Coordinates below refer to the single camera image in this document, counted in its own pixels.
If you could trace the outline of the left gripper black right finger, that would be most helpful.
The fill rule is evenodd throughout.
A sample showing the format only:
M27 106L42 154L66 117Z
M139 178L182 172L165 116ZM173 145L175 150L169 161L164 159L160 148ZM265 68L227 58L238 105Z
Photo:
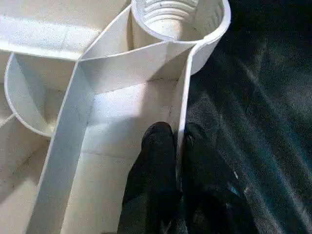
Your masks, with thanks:
M258 233L238 178L196 123L185 127L182 170L188 233Z

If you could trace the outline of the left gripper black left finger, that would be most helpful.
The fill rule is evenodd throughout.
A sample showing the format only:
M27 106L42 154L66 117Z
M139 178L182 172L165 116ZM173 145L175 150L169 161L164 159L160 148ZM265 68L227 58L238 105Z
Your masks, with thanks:
M168 233L179 201L173 132L168 123L156 122L128 173L117 233Z

